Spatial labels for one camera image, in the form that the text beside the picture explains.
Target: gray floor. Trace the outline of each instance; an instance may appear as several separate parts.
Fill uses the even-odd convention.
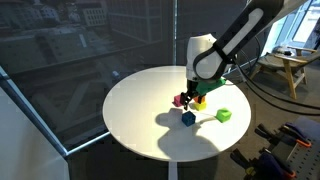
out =
[[[300,84],[297,91],[297,102],[320,106],[320,61],[307,67],[308,84]],[[288,97],[289,89],[286,82],[274,79],[268,74],[259,73],[255,77],[265,90],[283,97]],[[179,163],[180,180],[209,179],[243,179],[244,170],[234,163],[229,155],[238,148],[245,157],[259,156],[262,147],[269,143],[254,133],[254,128],[263,123],[270,130],[277,129],[284,122],[294,122],[299,115],[276,109],[259,99],[245,84],[238,85],[247,96],[252,110],[250,127],[241,140],[219,156],[189,163]],[[271,98],[271,102],[301,112],[311,112],[300,107],[290,106]],[[308,117],[320,122],[320,117]],[[77,152],[68,158],[71,180],[165,180],[167,179],[167,163],[147,159],[119,145],[111,136],[105,138],[87,149]]]

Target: white wall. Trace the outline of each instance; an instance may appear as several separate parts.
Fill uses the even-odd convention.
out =
[[[0,88],[0,179],[69,179],[67,162],[2,88]]]

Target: toy block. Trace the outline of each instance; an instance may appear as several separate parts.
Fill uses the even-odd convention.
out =
[[[231,118],[231,111],[229,111],[227,108],[222,108],[217,111],[216,118],[221,122],[224,123],[228,121]]]
[[[204,110],[207,107],[207,103],[204,102],[204,103],[199,104],[199,103],[195,102],[194,103],[194,107],[196,108],[196,110],[201,111],[201,110]]]
[[[203,96],[203,97],[201,98],[201,102],[199,102],[199,96],[193,98],[193,100],[194,100],[194,102],[196,102],[196,103],[201,103],[201,104],[202,104],[202,103],[206,102],[206,97]]]
[[[196,122],[196,116],[188,111],[184,114],[182,114],[182,122],[186,125],[186,126],[191,126],[192,124],[194,124]]]
[[[177,96],[174,97],[174,99],[173,99],[173,104],[174,104],[176,107],[182,106],[182,104],[180,103],[180,95],[177,95]]]

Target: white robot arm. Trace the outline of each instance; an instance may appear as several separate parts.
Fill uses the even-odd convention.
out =
[[[217,82],[219,83],[219,79],[228,67],[234,64],[236,53],[254,36],[306,1],[251,0],[218,40],[211,34],[191,37],[186,66],[188,91],[181,93],[180,97],[180,103],[184,108],[187,110],[192,98],[205,96],[207,92],[219,87]]]

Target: wooden chair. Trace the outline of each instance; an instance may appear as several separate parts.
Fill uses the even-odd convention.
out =
[[[268,72],[276,77],[288,81],[290,88],[290,96],[293,99],[297,99],[295,88],[297,85],[303,81],[304,84],[307,84],[305,66],[317,59],[320,58],[320,51],[313,49],[297,48],[297,47],[288,47],[295,49],[297,56],[285,56],[282,54],[267,54],[262,56],[257,63],[256,68],[250,76],[251,79],[260,72]]]

